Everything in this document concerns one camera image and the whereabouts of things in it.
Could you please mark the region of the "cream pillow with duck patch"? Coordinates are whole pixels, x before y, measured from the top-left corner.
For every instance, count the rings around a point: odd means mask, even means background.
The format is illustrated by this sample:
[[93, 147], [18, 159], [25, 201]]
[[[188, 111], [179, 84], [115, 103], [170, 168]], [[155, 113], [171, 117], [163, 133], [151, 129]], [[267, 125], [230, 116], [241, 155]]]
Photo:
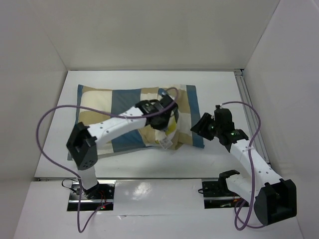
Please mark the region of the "cream pillow with duck patch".
[[169, 119], [166, 130], [155, 130], [155, 143], [164, 149], [169, 149], [173, 146], [173, 138], [178, 130], [178, 120], [175, 116]]

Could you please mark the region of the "blue beige plaid pillowcase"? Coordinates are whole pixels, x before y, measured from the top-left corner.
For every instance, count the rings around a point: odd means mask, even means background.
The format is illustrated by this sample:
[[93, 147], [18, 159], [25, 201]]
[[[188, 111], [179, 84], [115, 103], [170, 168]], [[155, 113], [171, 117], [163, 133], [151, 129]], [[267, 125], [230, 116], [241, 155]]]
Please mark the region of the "blue beige plaid pillowcase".
[[126, 133], [105, 143], [97, 150], [98, 155], [114, 155], [130, 150], [147, 147], [159, 147], [159, 140], [166, 136], [170, 150], [177, 150], [187, 144], [204, 148], [203, 138], [190, 129], [200, 120], [200, 111], [196, 87], [194, 85], [170, 85], [164, 88], [141, 88], [128, 90], [97, 89], [78, 85], [76, 122], [85, 125], [108, 120], [108, 115], [88, 111], [87, 108], [118, 115], [143, 100], [160, 100], [163, 91], [168, 90], [172, 96], [178, 96], [178, 117], [172, 116], [166, 133], [146, 126]]

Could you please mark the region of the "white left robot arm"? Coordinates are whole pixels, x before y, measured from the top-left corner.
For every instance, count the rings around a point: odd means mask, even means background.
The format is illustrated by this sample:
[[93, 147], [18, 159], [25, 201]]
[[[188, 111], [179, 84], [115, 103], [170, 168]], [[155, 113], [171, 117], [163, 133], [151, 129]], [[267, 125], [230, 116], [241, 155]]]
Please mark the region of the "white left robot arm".
[[85, 126], [75, 124], [66, 147], [77, 166], [80, 195], [93, 199], [99, 194], [99, 182], [94, 165], [98, 161], [98, 149], [113, 139], [134, 130], [150, 126], [158, 132], [156, 141], [168, 149], [172, 146], [175, 130], [169, 127], [178, 121], [178, 105], [169, 95], [160, 100], [143, 100], [118, 116], [100, 123]]

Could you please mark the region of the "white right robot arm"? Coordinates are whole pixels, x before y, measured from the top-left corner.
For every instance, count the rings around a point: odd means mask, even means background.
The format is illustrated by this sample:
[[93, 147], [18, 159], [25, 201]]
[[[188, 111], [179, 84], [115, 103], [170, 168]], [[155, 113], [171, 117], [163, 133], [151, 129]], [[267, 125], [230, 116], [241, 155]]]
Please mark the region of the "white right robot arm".
[[208, 140], [217, 138], [247, 171], [246, 175], [237, 170], [220, 173], [217, 181], [203, 183], [204, 196], [240, 196], [263, 226], [297, 215], [296, 185], [276, 173], [250, 144], [248, 135], [235, 128], [229, 109], [217, 105], [214, 114], [205, 113], [191, 131]]

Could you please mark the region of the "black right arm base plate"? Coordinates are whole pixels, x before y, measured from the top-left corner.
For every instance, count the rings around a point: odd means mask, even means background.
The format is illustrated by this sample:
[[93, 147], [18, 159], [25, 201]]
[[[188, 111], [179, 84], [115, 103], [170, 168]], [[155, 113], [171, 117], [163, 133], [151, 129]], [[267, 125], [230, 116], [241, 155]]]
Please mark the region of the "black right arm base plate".
[[202, 181], [202, 186], [197, 191], [203, 196], [205, 209], [234, 208], [242, 201], [239, 195], [222, 191], [217, 180]]

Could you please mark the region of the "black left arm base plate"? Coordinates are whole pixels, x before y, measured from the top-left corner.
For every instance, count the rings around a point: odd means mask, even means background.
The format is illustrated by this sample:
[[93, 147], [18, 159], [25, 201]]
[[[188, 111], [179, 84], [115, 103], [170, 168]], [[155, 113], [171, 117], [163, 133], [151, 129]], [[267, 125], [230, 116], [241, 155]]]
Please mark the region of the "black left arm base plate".
[[[75, 180], [71, 180], [70, 183], [69, 186], [66, 186], [64, 182], [61, 185], [69, 190], [67, 211], [76, 212], [80, 197], [80, 187]], [[114, 180], [99, 180], [99, 187], [92, 195], [87, 196], [84, 190], [82, 191], [80, 211], [94, 211], [98, 207], [101, 207], [100, 211], [112, 211], [114, 208], [114, 194]]]

